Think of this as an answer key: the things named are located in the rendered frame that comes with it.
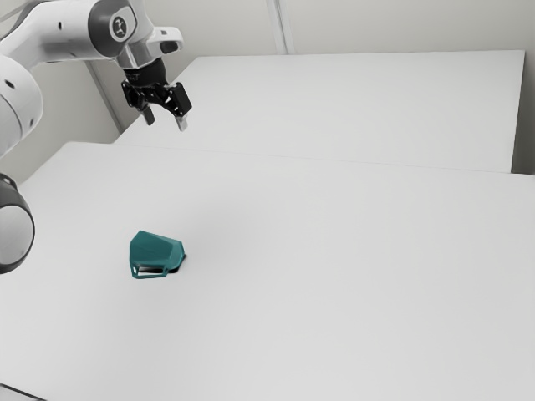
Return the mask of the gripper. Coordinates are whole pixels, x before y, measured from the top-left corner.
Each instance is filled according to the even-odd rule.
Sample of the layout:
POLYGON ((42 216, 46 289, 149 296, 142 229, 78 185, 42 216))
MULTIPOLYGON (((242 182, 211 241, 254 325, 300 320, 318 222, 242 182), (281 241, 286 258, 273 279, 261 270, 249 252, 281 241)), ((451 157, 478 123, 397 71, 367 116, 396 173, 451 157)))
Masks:
POLYGON ((150 104, 158 104, 174 116, 180 132, 187 129, 191 101, 182 83, 169 85, 162 59, 139 69, 124 69, 123 72, 125 80, 121 83, 121 88, 126 103, 137 109, 148 125, 155 123, 150 104))

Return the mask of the teal faceted mug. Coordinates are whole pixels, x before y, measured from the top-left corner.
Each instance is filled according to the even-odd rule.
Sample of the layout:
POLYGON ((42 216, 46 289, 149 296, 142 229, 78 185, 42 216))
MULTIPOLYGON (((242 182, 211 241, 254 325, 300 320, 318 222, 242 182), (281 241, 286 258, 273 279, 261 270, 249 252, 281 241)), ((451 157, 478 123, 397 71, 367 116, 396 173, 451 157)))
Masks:
POLYGON ((186 252, 181 241, 139 231, 130 241, 129 264, 135 279, 161 278, 178 272, 186 252))

